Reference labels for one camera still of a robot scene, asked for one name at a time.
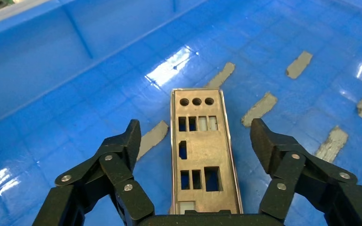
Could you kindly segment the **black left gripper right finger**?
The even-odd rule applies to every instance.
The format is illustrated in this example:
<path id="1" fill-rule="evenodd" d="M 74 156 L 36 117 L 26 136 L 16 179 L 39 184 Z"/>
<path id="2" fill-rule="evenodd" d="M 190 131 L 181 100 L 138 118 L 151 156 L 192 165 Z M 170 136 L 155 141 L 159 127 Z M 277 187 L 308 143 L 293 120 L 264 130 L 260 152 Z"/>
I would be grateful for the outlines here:
<path id="1" fill-rule="evenodd" d="M 329 226 L 362 226 L 362 185 L 353 173 L 308 153 L 292 136 L 251 122 L 252 149 L 271 182 L 259 213 L 284 222 L 295 194 L 324 214 Z"/>

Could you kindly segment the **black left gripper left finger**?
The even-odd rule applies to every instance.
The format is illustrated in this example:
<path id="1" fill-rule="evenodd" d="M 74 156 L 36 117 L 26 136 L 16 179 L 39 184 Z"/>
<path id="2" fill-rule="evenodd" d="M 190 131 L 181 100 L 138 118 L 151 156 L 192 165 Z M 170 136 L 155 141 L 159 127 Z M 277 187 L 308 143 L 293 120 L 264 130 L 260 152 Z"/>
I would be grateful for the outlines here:
<path id="1" fill-rule="evenodd" d="M 133 169 L 141 144 L 140 122 L 131 120 L 124 133 L 104 139 L 96 153 L 55 179 L 34 226 L 82 226 L 85 215 L 109 196 L 126 226 L 137 226 L 155 209 Z"/>

